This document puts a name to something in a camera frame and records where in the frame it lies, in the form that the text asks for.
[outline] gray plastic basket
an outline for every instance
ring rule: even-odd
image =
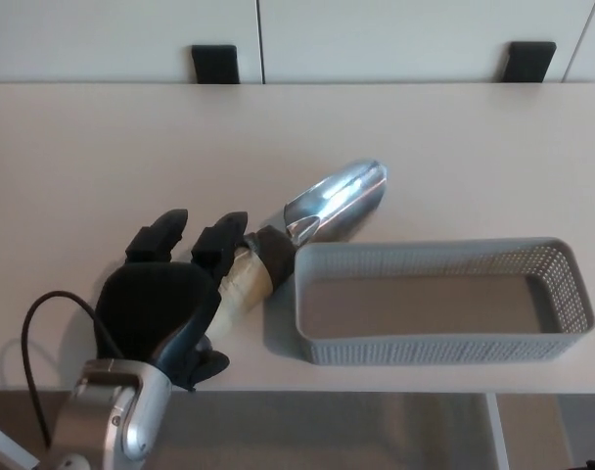
[[[595,325],[572,251],[552,238],[307,245],[296,300],[316,364],[551,359]]]

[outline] black cable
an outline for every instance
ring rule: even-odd
[[[85,302],[83,299],[81,299],[73,292],[52,291],[42,295],[36,301],[34,301],[34,303],[30,306],[30,309],[27,311],[27,314],[25,315],[25,320],[23,321],[21,338],[22,359],[23,371],[25,372],[25,380],[27,382],[27,387],[30,393],[30,399],[32,400],[32,405],[34,406],[34,412],[36,413],[36,419],[39,423],[39,427],[41,428],[41,434],[43,436],[43,441],[45,442],[46,448],[50,448],[50,444],[52,443],[52,437],[50,435],[50,430],[47,427],[47,422],[45,421],[45,413],[43,412],[43,406],[41,405],[39,395],[36,392],[36,385],[34,384],[34,377],[32,375],[32,367],[30,366],[30,357],[27,349],[27,333],[30,328],[30,321],[32,321],[32,317],[36,313],[36,310],[44,302],[57,297],[70,299],[76,302],[84,311],[86,311],[86,313],[91,317],[95,325],[100,330],[100,334],[104,337],[104,341],[107,343],[108,347],[113,352],[113,355],[117,358],[123,358],[121,350],[113,341],[113,337],[107,330],[106,326],[104,326],[104,323],[102,323],[102,321],[95,315],[95,310],[91,307],[91,305],[89,305],[87,302]]]

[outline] black glove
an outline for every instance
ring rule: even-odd
[[[202,233],[192,262],[172,262],[186,222],[186,210],[173,210],[139,231],[125,264],[104,284],[96,315],[124,358],[148,362],[174,385],[193,391],[229,364],[225,354],[212,350],[205,332],[221,302],[219,283],[243,243],[248,215],[222,217]],[[95,337],[98,358],[114,357],[97,329]]]

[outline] gray floor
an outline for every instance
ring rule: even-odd
[[[179,393],[146,468],[488,470],[478,397]],[[64,399],[45,395],[50,418]],[[511,469],[562,470],[595,458],[595,396],[498,402]],[[38,456],[33,416],[25,392],[0,392],[0,428]]]

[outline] metal scoop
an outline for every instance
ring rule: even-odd
[[[375,160],[349,164],[285,205],[287,233],[296,247],[348,240],[378,207],[387,168]]]

